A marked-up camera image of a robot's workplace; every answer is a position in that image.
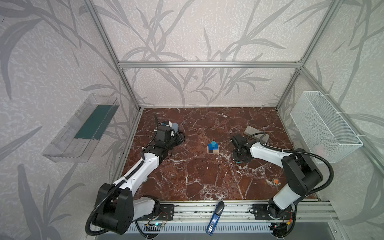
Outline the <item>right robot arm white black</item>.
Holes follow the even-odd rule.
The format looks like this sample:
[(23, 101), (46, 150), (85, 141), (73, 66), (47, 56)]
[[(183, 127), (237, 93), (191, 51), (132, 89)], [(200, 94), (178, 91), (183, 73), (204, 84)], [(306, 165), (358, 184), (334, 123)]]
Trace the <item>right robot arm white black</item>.
[[(231, 138), (234, 145), (233, 159), (248, 162), (261, 159), (283, 169), (286, 185), (269, 201), (271, 214), (280, 214), (291, 205), (296, 205), (305, 197), (328, 187), (334, 179), (332, 165), (323, 157), (303, 149), (286, 150), (272, 147), (260, 141), (249, 141), (252, 136), (237, 134)], [(329, 171), (328, 179), (319, 186), (324, 177), (313, 158), (324, 163)]]

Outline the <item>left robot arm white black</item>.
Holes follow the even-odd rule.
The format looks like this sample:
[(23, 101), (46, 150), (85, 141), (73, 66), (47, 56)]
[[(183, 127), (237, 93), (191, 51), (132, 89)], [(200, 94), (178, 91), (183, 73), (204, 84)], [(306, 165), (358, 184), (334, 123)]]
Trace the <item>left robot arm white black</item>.
[(143, 147), (139, 161), (120, 179), (103, 184), (98, 191), (95, 207), (85, 225), (89, 236), (107, 232), (124, 234), (131, 223), (147, 215), (158, 215), (159, 201), (151, 197), (134, 200), (140, 186), (168, 157), (169, 151), (185, 142), (179, 125), (165, 121), (157, 125), (149, 144)]

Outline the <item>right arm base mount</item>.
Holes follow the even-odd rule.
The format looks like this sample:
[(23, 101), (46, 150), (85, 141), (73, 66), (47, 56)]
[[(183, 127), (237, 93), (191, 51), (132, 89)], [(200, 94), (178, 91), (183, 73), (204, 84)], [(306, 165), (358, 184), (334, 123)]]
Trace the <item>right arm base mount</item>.
[(280, 210), (278, 207), (270, 206), (269, 204), (253, 204), (249, 212), (254, 215), (255, 220), (269, 221), (290, 221), (294, 215), (294, 210), (291, 206), (285, 210)]

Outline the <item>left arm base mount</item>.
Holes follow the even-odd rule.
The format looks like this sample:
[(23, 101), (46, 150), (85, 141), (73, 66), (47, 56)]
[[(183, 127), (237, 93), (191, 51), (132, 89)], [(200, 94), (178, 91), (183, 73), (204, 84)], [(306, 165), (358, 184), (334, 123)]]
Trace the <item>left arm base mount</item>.
[(175, 213), (175, 205), (173, 204), (160, 204), (155, 211), (147, 216), (144, 216), (144, 220), (156, 220), (156, 221), (171, 221), (173, 220)]

